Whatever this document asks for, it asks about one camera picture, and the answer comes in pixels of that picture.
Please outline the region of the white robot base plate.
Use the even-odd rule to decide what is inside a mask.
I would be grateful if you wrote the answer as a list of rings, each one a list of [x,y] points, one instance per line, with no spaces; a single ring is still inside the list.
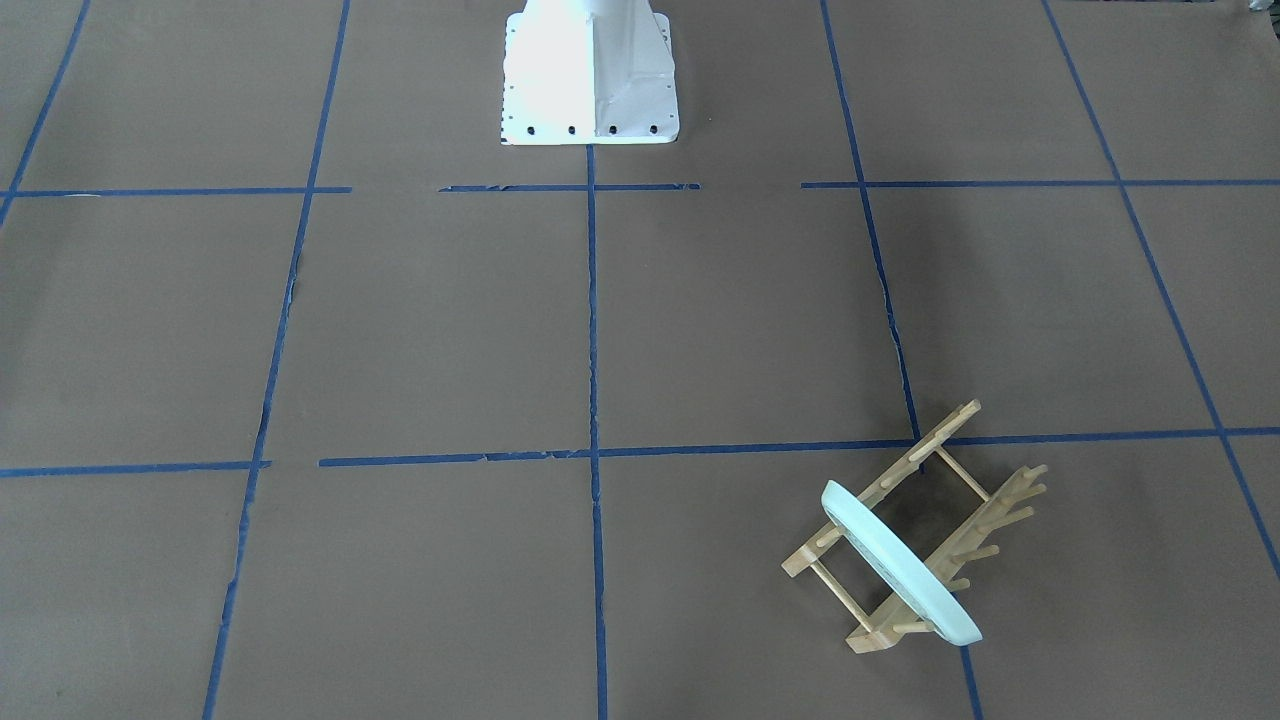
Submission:
[[[500,142],[672,143],[672,27],[648,1],[527,1],[504,29]]]

